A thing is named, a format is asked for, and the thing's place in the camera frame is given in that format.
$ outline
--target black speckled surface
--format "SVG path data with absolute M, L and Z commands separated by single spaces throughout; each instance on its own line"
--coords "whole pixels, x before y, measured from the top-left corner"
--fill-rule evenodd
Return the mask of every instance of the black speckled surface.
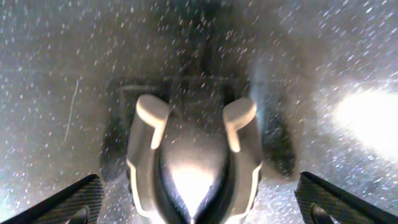
M 124 175 L 134 97 L 167 93 L 176 117 L 212 133 L 228 85 L 256 101 L 264 142 L 246 223 L 302 222 L 302 170 L 398 215 L 397 12 L 393 0 L 0 0 L 0 221 L 96 173 L 100 222 L 140 223 Z

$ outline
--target shiny metal surface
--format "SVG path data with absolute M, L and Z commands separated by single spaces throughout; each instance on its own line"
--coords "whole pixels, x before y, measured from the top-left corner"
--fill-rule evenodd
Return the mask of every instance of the shiny metal surface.
M 183 162 L 170 161 L 175 154 L 193 157 L 192 148 L 177 143 L 192 144 L 216 156 L 207 164 L 208 185 L 217 182 L 222 165 L 215 161 L 223 156 L 205 146 L 226 150 L 215 147 L 224 139 L 185 129 L 191 124 L 182 123 L 184 116 L 199 109 L 187 111 L 194 107 L 180 105 L 181 97 L 200 109 L 202 103 L 182 87 L 249 83 L 265 160 L 246 223 L 302 223 L 293 194 L 302 170 L 398 215 L 397 3 L 212 2 L 219 4 L 0 1 L 0 220 L 96 173 L 106 184 L 100 222 L 140 223 L 124 175 L 118 88 L 152 90 L 152 82 L 163 81 L 171 83 L 182 134 L 203 136 L 179 138 L 172 130 L 179 127 L 170 126 L 164 171 Z M 209 13 L 191 23 L 196 11 Z M 220 95 L 212 91 L 204 91 L 209 101 Z M 214 124 L 206 116 L 216 116 L 220 106 L 209 107 L 199 128 Z M 167 182 L 176 192 L 177 183 Z M 211 198 L 212 190 L 203 194 Z M 183 205 L 182 197 L 175 194 L 185 214 L 201 201 Z

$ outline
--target glossy dark surface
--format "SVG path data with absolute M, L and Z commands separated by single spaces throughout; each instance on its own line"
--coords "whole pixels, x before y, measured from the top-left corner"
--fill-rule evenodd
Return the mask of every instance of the glossy dark surface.
M 392 0 L 0 0 L 0 220 L 96 173 L 100 222 L 140 223 L 126 129 L 148 91 L 173 96 L 178 118 L 165 133 L 165 170 L 206 153 L 217 183 L 226 150 L 217 117 L 231 89 L 256 101 L 262 127 L 246 223 L 302 222 L 293 194 L 302 170 L 398 215 L 397 11 Z

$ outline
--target speckled surface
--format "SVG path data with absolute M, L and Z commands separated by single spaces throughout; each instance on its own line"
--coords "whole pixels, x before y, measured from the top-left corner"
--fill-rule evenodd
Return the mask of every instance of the speckled surface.
M 302 222 L 302 170 L 398 215 L 397 12 L 393 0 L 0 0 L 0 220 L 96 173 L 100 222 L 140 223 L 129 98 L 171 91 L 187 111 L 181 83 L 238 83 L 257 103 L 265 161 L 246 223 Z M 201 97 L 190 103 L 213 102 Z M 213 124 L 209 107 L 198 123 Z

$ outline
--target scratch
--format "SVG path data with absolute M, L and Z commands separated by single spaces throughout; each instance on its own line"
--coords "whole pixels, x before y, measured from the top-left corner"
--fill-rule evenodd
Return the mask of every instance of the scratch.
M 65 133 L 65 138 L 63 139 L 64 142 L 67 140 L 67 137 L 68 137 L 69 127 L 70 127 L 70 120 L 72 119 L 73 103 L 75 102 L 75 97 L 76 97 L 77 87 L 78 87 L 78 86 L 79 86 L 79 80 L 76 80 L 75 93 L 73 94 L 72 103 L 71 103 L 71 105 L 70 105 L 69 121 L 68 121 L 67 132 Z

